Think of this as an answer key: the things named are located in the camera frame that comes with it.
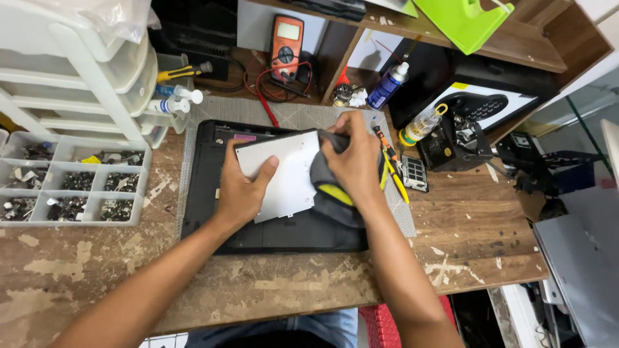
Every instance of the plastic bag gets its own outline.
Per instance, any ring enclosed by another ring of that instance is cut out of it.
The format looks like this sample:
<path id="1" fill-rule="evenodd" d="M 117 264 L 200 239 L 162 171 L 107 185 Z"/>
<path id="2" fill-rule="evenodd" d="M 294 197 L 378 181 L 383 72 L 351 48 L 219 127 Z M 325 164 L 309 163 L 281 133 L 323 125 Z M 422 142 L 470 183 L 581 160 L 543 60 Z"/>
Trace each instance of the plastic bag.
<path id="1" fill-rule="evenodd" d="M 146 27 L 161 28 L 150 0 L 24 0 L 53 11 L 78 25 L 84 19 L 102 36 L 140 43 Z"/>

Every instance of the jeans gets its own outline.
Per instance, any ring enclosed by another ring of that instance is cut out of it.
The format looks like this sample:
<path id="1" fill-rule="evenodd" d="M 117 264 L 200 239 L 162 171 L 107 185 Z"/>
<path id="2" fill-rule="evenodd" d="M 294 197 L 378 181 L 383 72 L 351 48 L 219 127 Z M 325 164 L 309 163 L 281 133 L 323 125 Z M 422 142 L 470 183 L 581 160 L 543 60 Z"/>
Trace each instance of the jeans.
<path id="1" fill-rule="evenodd" d="M 357 309 L 296 316 L 227 328 L 197 329 L 189 333 L 185 348 L 211 348 L 238 337 L 290 330 L 309 331 L 337 348 L 357 348 Z"/>

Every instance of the person's left hand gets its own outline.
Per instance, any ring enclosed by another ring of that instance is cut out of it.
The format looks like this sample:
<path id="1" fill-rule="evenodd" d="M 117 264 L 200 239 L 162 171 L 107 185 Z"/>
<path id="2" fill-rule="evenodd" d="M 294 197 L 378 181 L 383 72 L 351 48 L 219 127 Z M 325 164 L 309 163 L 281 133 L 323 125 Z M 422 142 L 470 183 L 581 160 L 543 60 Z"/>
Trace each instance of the person's left hand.
<path id="1" fill-rule="evenodd" d="M 243 142 L 236 139 L 228 140 L 222 168 L 219 204 L 214 215 L 214 218 L 219 219 L 222 223 L 232 224 L 233 232 L 236 232 L 258 215 L 267 185 L 275 175 L 279 165 L 277 157 L 269 157 L 260 168 L 256 180 L 251 182 L 241 172 L 241 166 L 238 164 L 234 150 L 234 145 Z"/>

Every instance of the pink label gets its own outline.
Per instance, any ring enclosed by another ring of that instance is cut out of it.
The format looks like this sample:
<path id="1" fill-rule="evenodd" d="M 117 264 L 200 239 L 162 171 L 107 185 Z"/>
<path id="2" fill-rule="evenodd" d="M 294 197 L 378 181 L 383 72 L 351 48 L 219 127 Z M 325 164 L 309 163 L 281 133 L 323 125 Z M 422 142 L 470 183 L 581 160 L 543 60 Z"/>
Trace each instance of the pink label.
<path id="1" fill-rule="evenodd" d="M 235 134 L 234 138 L 235 139 L 240 139 L 240 140 L 247 140 L 247 141 L 254 141 L 254 140 L 256 140 L 256 136 L 247 136 L 245 134 Z"/>

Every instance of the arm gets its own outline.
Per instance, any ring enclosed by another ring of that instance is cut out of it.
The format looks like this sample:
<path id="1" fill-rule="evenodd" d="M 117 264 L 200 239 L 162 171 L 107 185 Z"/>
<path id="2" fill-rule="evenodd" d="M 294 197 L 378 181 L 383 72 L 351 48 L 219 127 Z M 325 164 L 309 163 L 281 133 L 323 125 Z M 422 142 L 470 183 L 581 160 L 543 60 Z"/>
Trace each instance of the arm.
<path id="1" fill-rule="evenodd" d="M 217 212 L 200 229 L 129 277 L 75 320 L 50 347 L 137 347 L 215 250 L 260 211 L 279 160 L 255 182 L 242 173 L 228 141 Z"/>
<path id="2" fill-rule="evenodd" d="M 329 130 L 350 135 L 344 153 L 337 155 L 329 141 L 323 143 L 322 151 L 363 216 L 376 278 L 402 346 L 464 347 L 378 186 L 380 141 L 367 132 L 360 111 L 342 113 Z"/>

